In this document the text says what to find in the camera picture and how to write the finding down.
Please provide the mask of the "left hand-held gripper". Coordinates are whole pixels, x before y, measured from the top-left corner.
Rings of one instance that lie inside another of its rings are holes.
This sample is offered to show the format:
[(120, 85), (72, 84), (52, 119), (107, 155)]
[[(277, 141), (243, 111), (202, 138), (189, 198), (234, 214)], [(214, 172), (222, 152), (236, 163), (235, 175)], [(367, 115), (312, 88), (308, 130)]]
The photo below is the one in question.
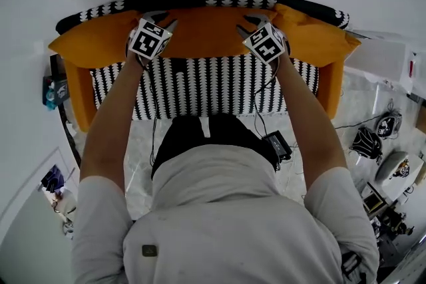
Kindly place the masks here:
[(146, 12), (140, 19), (137, 28), (130, 32), (128, 49), (148, 60), (160, 55), (178, 24), (178, 20), (173, 19), (166, 29), (156, 25), (165, 18), (167, 18), (166, 11)]

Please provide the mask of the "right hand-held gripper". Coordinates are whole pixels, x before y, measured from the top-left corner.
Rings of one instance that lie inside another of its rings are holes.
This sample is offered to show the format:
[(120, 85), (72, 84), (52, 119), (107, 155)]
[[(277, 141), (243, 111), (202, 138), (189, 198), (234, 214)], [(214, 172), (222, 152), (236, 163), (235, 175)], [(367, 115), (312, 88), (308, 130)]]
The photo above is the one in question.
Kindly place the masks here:
[(290, 44), (285, 34), (271, 24), (267, 15), (248, 14), (245, 20), (257, 26), (257, 31), (249, 31), (236, 25), (237, 33), (243, 39), (243, 45), (264, 64), (270, 64), (283, 53), (290, 55)]

